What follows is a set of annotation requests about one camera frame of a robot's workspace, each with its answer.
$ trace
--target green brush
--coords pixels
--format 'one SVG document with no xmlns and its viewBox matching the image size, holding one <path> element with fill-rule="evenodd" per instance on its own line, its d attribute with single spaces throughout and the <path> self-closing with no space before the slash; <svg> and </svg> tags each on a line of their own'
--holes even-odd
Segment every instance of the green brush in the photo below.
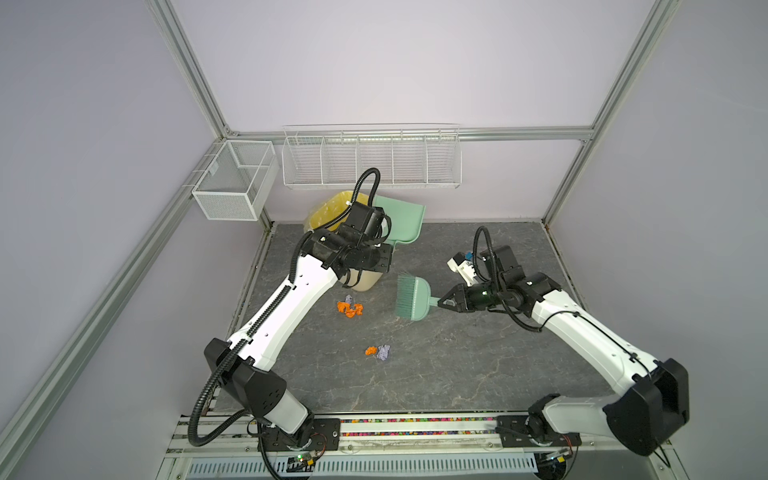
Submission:
<svg viewBox="0 0 768 480">
<path fill-rule="evenodd" d="M 421 320 L 429 313 L 430 306 L 440 300 L 430 296 L 429 283 L 419 276 L 402 273 L 397 277 L 397 305 L 395 314 L 402 318 Z"/>
</svg>

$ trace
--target white wall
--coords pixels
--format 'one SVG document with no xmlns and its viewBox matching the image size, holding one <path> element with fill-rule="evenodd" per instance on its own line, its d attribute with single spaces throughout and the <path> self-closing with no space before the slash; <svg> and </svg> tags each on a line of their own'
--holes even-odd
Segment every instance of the white wall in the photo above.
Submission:
<svg viewBox="0 0 768 480">
<path fill-rule="evenodd" d="M 465 142 L 458 189 L 383 188 L 379 194 L 426 205 L 427 220 L 542 218 L 579 145 L 575 140 Z M 310 208 L 336 191 L 289 190 L 278 177 L 266 209 L 273 220 L 303 221 Z"/>
<path fill-rule="evenodd" d="M 2 2 L 0 45 L 2 428 L 212 134 L 141 0 Z"/>
<path fill-rule="evenodd" d="M 683 2 L 554 221 L 590 310 L 690 372 L 691 478 L 765 478 L 768 3 Z"/>
<path fill-rule="evenodd" d="M 591 124 L 652 0 L 175 0 L 236 131 Z"/>
<path fill-rule="evenodd" d="M 17 480 L 154 478 L 179 416 L 210 375 L 260 239 L 256 222 L 193 205 L 137 288 Z"/>
</svg>

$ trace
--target wire mesh basket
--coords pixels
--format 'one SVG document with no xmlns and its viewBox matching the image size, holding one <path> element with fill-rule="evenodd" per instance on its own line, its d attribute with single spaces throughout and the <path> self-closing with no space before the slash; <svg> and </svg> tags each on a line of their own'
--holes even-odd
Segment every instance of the wire mesh basket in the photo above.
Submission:
<svg viewBox="0 0 768 480">
<path fill-rule="evenodd" d="M 458 187 L 458 128 L 295 134 L 283 147 L 283 181 L 293 189 L 351 187 L 371 167 L 381 171 L 379 188 Z"/>
<path fill-rule="evenodd" d="M 259 220 L 279 169 L 272 142 L 227 140 L 192 194 L 210 220 Z"/>
</svg>

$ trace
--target gray marble floor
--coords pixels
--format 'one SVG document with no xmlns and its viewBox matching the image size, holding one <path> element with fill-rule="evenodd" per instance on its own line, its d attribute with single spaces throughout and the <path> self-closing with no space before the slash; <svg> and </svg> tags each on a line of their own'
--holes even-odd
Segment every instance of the gray marble floor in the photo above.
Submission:
<svg viewBox="0 0 768 480">
<path fill-rule="evenodd" d="M 368 292 L 328 291 L 288 339 L 274 371 L 316 413 L 429 410 L 523 410 L 542 396 L 610 393 L 608 384 L 553 333 L 530 333 L 494 313 L 432 308 L 419 322 L 395 316 L 397 274 L 425 278 L 433 296 L 462 281 L 445 262 L 472 249 L 479 223 L 425 223 L 421 237 L 398 245 L 389 273 Z M 538 223 L 486 223 L 494 245 L 512 246 L 526 273 L 565 285 Z M 253 315 L 287 275 L 300 225 L 278 225 L 249 308 Z M 348 293 L 363 315 L 348 319 L 336 302 Z M 389 358 L 366 357 L 389 344 Z M 239 408 L 222 394 L 216 412 Z"/>
</svg>

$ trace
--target crumpled paper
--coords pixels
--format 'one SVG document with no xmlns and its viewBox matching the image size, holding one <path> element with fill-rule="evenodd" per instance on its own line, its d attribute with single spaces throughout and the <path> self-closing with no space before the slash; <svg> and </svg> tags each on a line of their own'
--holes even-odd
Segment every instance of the crumpled paper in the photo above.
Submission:
<svg viewBox="0 0 768 480">
<path fill-rule="evenodd" d="M 376 358 L 379 360 L 386 360 L 389 356 L 389 345 L 381 345 L 379 351 L 376 354 Z"/>
</svg>

